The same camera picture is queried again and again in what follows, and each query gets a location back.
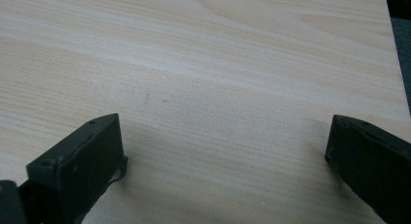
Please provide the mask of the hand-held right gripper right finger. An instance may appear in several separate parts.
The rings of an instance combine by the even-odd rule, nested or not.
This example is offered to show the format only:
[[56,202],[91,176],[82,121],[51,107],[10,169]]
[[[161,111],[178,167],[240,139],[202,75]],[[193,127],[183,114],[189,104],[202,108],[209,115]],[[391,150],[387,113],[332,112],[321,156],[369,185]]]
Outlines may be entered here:
[[387,224],[411,224],[411,143],[336,114],[325,159]]

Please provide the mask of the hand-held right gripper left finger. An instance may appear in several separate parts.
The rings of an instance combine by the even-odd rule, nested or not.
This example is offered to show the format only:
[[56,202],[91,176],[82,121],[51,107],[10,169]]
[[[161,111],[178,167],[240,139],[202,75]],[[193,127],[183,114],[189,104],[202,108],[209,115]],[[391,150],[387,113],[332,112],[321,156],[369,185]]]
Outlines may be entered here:
[[80,224],[109,186],[123,179],[119,115],[84,123],[26,166],[20,186],[29,224]]

